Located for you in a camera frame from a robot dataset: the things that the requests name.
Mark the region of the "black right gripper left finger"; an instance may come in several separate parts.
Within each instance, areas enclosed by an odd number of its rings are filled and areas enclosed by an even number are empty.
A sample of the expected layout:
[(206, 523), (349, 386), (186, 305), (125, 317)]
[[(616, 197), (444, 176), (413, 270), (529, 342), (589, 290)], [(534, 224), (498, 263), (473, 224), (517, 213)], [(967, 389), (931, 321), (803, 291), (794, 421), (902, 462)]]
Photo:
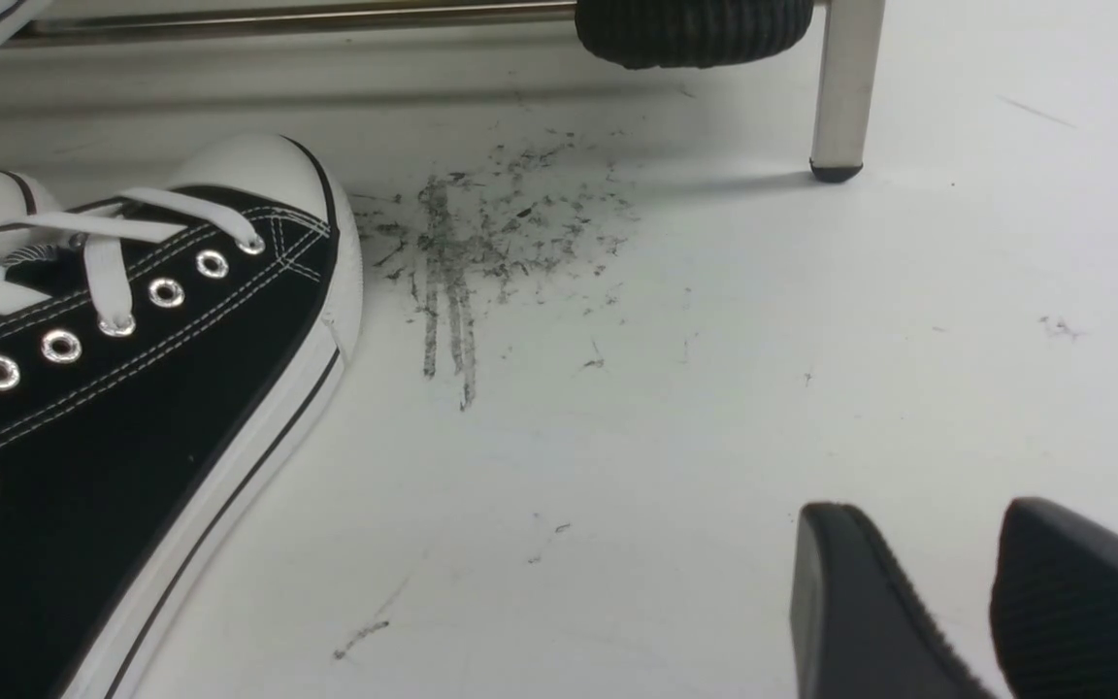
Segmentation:
[(798, 516), (790, 602), (799, 698), (989, 698), (856, 506)]

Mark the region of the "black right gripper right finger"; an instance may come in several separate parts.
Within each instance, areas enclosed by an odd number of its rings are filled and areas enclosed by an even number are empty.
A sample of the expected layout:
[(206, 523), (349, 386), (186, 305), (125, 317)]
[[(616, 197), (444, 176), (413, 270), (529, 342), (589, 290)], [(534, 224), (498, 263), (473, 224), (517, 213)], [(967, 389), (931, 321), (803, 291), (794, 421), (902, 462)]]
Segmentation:
[(1118, 698), (1118, 535), (1042, 497), (1012, 500), (991, 637), (1016, 698)]

